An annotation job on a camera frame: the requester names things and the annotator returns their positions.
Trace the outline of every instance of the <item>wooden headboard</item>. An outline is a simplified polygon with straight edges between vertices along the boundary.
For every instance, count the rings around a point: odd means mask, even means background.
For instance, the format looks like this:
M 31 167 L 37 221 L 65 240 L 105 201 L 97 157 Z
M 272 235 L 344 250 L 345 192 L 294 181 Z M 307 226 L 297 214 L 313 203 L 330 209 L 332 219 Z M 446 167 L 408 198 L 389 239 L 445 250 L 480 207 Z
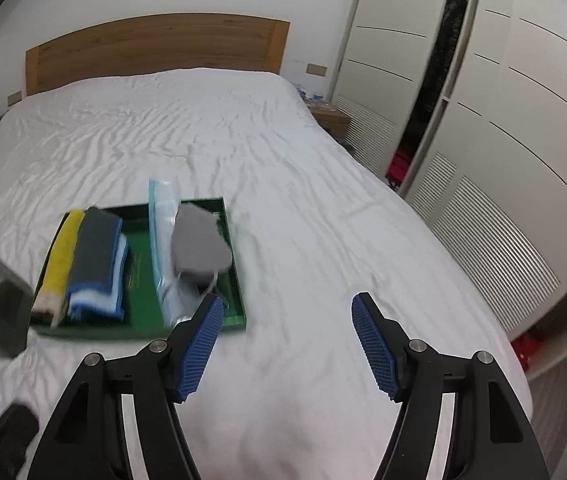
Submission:
M 77 30 L 26 52 L 26 94 L 91 77 L 174 68 L 279 73 L 289 22 L 238 14 L 155 14 Z

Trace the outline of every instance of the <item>bedside table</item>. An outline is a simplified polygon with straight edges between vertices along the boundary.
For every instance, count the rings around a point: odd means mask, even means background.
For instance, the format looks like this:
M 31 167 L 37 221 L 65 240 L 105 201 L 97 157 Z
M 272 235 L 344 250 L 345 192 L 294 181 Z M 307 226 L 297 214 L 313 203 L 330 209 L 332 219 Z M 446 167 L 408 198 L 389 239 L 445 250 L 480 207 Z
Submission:
M 317 121 L 317 124 L 326 130 L 334 139 L 343 140 L 348 134 L 351 118 L 339 110 L 308 105 L 308 110 Z

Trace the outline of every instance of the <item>sliding wardrobe door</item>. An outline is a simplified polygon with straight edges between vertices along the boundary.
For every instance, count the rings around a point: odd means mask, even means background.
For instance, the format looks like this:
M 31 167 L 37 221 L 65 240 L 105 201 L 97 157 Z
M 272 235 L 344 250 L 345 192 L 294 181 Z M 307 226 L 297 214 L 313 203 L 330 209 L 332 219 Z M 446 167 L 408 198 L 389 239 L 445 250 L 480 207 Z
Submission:
M 383 177 L 419 92 L 446 0 L 359 0 L 333 101 L 355 158 Z
M 567 292 L 567 0 L 479 0 L 406 201 L 514 338 Z

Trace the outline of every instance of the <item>yellow towel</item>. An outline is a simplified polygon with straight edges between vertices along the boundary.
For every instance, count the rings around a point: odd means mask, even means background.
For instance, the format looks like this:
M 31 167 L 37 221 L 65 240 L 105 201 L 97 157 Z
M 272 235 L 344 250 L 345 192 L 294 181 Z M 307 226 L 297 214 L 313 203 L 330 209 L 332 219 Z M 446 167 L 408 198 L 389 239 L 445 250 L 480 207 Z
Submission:
M 84 215 L 81 209 L 73 209 L 68 213 L 52 245 L 44 280 L 32 307 L 32 312 L 52 314 L 52 326 L 57 326 L 64 316 L 62 308 L 65 303 L 68 274 Z

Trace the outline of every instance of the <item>hanging clothes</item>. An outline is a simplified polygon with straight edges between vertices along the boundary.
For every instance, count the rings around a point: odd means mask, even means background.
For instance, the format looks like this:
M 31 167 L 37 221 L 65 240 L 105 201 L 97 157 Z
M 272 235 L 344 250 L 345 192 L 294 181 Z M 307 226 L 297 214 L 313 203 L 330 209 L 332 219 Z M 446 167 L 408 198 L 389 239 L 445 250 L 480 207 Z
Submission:
M 415 103 L 415 111 L 419 114 L 419 120 L 425 123 L 430 120 L 435 110 L 443 82 L 450 69 L 467 5 L 467 0 L 448 0 L 443 10 L 439 35 Z

